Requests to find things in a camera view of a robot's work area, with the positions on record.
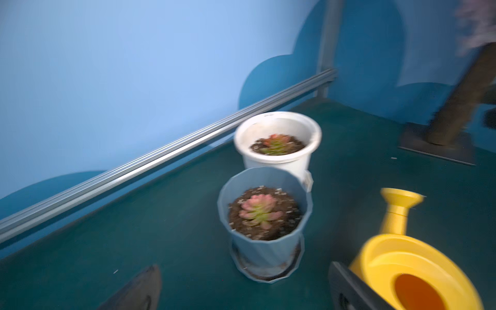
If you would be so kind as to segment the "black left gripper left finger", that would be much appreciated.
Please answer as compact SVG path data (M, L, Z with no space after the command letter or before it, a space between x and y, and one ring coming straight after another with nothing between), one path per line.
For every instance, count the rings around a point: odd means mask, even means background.
M162 288L158 265L149 266L98 307L101 309L157 309Z

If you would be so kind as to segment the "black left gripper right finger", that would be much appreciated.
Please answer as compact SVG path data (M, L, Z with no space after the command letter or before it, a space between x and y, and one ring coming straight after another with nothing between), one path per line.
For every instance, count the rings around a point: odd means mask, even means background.
M341 262L332 262L328 273L334 309L395 310Z

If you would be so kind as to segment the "yellow watering can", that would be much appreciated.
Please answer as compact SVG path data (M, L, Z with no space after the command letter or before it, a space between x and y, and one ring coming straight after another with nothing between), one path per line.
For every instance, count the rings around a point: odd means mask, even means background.
M407 236L409 210L424 197L383 188L381 230L361 248L350 270L395 309L483 309L470 279L431 245Z

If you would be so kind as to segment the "red-green succulent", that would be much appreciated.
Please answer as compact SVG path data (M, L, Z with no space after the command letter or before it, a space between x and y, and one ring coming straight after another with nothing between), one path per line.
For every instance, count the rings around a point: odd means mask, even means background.
M272 227L271 222L284 215L282 211L273 210L276 204L277 199L271 195L253 195L242 204L238 215L245 220L245 226L259 226L268 231Z

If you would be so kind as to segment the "dark succulent in white pot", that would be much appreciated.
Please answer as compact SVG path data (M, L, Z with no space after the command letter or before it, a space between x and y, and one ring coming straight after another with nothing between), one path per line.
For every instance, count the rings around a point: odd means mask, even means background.
M294 136L287 134L272 134L254 142L250 149L266 156L284 156L301 151L306 145Z

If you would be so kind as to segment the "blue-grey pot saucer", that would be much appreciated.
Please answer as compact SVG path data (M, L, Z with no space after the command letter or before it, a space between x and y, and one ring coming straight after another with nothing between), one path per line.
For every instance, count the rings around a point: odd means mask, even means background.
M290 257L282 264L273 267L260 267L250 262L241 254L233 241L231 241L229 252L237 270L248 279L263 284L274 284L289 278L299 268L305 252L305 239L301 235Z

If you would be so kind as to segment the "blue-grey plant pot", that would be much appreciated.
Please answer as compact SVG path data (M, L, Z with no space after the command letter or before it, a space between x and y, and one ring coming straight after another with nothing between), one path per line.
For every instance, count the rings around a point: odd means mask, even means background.
M249 266L286 267L301 248L313 202L307 187L288 171L250 168L222 187L218 215Z

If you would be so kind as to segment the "white plant pot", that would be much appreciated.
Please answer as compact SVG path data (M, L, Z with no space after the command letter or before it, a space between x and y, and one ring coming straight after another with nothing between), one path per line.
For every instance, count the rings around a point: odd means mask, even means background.
M244 121L235 131L236 150L246 169L274 167L298 178L310 192L313 178L308 170L311 155L322 141L319 124L296 112L267 112Z

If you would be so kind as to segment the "pink blossom artificial tree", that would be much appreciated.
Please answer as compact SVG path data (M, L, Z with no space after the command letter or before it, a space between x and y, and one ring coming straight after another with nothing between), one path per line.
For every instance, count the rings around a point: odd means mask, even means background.
M495 79L495 1L462 1L459 17L471 30L462 39L461 50L480 51L428 125L424 138L433 145L447 146L455 141Z

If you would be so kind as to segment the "aluminium frame rail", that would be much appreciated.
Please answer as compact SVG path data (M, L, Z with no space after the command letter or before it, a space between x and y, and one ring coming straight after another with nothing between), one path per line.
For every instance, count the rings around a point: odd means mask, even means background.
M337 74L337 69L327 69L192 134L3 219L1 221L1 243L7 242L60 214L66 213L78 205L96 198L222 134L226 134L253 116L283 106L301 95L332 82L336 79Z

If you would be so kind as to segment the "brown tree base plate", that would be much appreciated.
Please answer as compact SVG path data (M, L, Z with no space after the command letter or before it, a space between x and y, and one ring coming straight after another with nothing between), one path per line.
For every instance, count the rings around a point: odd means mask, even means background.
M451 144L435 145L427 142L427 125L406 123L399 138L398 148L419 154L475 166L474 146L471 135L462 132Z

